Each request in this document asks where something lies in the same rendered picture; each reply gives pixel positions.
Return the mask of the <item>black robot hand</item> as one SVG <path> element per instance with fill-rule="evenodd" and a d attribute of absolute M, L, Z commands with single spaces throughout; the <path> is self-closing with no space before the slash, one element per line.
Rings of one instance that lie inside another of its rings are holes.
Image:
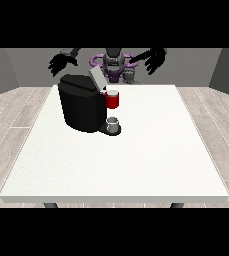
<path fill-rule="evenodd" d="M 60 71 L 62 71 L 67 66 L 68 63 L 71 63 L 74 66 L 78 65 L 78 62 L 75 58 L 63 54 L 57 54 L 49 62 L 48 69 L 50 70 L 53 76 L 56 76 Z"/>
<path fill-rule="evenodd" d="M 149 50 L 133 57 L 129 63 L 133 64 L 145 60 L 146 71 L 152 75 L 164 62 L 167 54 L 166 48 L 150 48 Z"/>

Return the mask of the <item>pale grey machine lid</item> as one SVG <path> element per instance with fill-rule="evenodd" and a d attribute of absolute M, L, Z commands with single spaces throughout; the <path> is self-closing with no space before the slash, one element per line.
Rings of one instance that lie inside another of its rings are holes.
<path fill-rule="evenodd" d="M 93 79 L 98 91 L 102 91 L 108 84 L 99 66 L 95 66 L 89 70 L 89 75 Z"/>

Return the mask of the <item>black coffee machine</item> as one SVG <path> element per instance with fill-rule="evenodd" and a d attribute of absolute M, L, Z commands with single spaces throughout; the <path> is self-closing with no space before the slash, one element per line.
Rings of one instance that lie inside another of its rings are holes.
<path fill-rule="evenodd" d="M 104 88 L 98 91 L 93 79 L 85 75 L 64 75 L 58 84 L 58 91 L 65 122 L 71 128 L 87 133 L 102 132 L 116 136 L 119 131 L 110 133 L 106 128 L 107 110 Z"/>

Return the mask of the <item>red pod holder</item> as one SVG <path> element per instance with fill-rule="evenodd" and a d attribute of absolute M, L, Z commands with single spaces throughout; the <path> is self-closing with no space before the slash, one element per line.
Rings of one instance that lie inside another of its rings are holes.
<path fill-rule="evenodd" d="M 119 106 L 119 92 L 117 90 L 107 90 L 105 99 L 107 108 L 115 109 Z"/>

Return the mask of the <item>small grey cup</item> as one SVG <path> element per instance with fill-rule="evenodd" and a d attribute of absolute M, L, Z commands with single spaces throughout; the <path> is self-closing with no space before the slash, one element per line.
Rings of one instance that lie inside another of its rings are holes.
<path fill-rule="evenodd" d="M 119 131 L 119 120 L 116 117 L 109 117 L 106 119 L 106 128 L 110 133 Z"/>

